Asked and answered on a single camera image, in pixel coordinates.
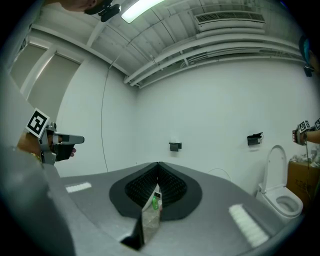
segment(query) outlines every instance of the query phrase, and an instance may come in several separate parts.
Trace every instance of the ceiling light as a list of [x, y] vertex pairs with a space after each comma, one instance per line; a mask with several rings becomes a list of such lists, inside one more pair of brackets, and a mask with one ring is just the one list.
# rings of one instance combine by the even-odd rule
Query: ceiling light
[[139, 0], [121, 15], [126, 22], [133, 22], [138, 16], [145, 11], [163, 2], [164, 0]]

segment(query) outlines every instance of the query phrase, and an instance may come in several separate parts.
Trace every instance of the air vent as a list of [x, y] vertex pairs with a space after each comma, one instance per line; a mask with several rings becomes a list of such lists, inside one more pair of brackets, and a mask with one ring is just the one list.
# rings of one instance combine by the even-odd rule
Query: air vent
[[194, 17], [198, 21], [199, 25], [209, 22], [225, 20], [242, 20], [265, 23], [265, 19], [262, 16], [262, 14], [249, 11], [215, 11], [196, 15]]
[[199, 31], [222, 28], [264, 29], [266, 24], [260, 13], [250, 11], [214, 11], [195, 15]]

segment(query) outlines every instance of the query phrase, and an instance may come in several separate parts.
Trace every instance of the white wall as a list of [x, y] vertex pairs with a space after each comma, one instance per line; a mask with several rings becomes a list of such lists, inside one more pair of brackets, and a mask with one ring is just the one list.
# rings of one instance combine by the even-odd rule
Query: white wall
[[111, 69], [106, 81], [108, 68], [103, 60], [92, 56], [80, 65], [65, 92], [57, 130], [84, 136], [85, 142], [76, 145], [75, 157], [55, 164], [61, 177], [98, 174], [107, 172], [107, 167], [110, 172], [134, 165], [132, 122], [137, 91], [123, 84], [124, 75], [117, 70]]
[[112, 68], [105, 87], [102, 138], [108, 171], [136, 165], [138, 88], [123, 83], [124, 74]]
[[[221, 168], [253, 194], [272, 146], [282, 145], [288, 160], [304, 152], [292, 142], [292, 130], [320, 117], [317, 83], [300, 65], [246, 61], [193, 69], [147, 86], [137, 97], [137, 163]], [[247, 136], [259, 132], [263, 144], [248, 147]], [[179, 153], [170, 152], [171, 138], [182, 143]]]

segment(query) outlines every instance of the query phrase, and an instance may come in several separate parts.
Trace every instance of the toilet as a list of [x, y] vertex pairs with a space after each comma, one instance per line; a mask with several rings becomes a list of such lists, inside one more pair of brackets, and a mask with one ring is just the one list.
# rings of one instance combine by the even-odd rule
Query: toilet
[[263, 183], [258, 185], [256, 198], [271, 208], [285, 224], [297, 218], [304, 206], [300, 198], [286, 188], [287, 178], [285, 150], [275, 145], [267, 156]]

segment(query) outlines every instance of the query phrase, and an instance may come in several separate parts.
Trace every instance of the black mesh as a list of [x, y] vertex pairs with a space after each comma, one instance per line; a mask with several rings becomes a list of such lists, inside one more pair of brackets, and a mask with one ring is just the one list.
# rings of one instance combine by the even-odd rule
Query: black mesh
[[147, 203], [158, 184], [158, 166], [129, 182], [124, 191], [126, 195], [142, 208]]
[[255, 20], [264, 22], [265, 19], [262, 14], [241, 11], [224, 11], [201, 14], [196, 17], [200, 23], [211, 22], [214, 20], [228, 20], [228, 19], [242, 19], [242, 20]]
[[163, 208], [180, 200], [187, 192], [187, 184], [161, 166], [159, 166], [158, 184], [162, 193]]
[[157, 184], [162, 194], [161, 221], [183, 219], [201, 201], [198, 182], [163, 162], [151, 163], [118, 180], [111, 186], [109, 197], [122, 216], [138, 219]]

